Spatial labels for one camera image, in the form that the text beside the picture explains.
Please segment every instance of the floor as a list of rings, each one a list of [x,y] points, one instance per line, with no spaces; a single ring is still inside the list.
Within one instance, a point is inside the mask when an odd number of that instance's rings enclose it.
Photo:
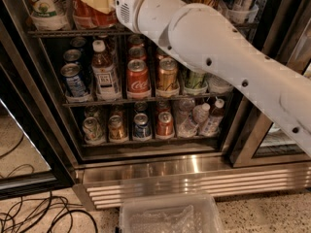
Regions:
[[[72,204],[80,203],[73,190],[70,188],[54,191],[52,195],[66,197]],[[25,197],[22,209],[15,217],[16,224],[25,221],[27,216],[42,203],[42,200],[28,202],[26,201],[27,199],[48,197],[48,193]],[[19,198],[0,201],[0,218],[4,219],[3,214],[7,213],[10,208],[19,201]],[[61,211],[61,208],[63,208],[59,205],[59,202],[60,199],[55,198],[47,214],[43,216],[38,224],[26,232],[48,232],[53,219]],[[306,189],[217,198],[216,204],[225,233],[311,232],[311,192]],[[70,210],[82,209],[76,206],[70,206],[69,208]],[[118,232],[116,229],[119,223],[118,208],[89,213],[96,222],[98,232]],[[89,216],[80,212],[73,212],[72,217],[73,227],[70,232],[96,232]],[[10,225],[12,225],[12,223],[8,221],[5,225],[8,230],[4,232],[11,232]],[[29,225],[30,223],[26,223],[19,231],[13,232],[22,232],[21,230]],[[68,232],[69,226],[70,217],[67,215],[55,225],[52,232]]]

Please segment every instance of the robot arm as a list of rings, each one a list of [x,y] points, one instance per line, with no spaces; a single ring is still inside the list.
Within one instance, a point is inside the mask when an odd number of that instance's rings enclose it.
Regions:
[[[181,0],[116,0],[116,10],[188,68],[234,85],[311,156],[311,82],[256,50],[220,13]]]

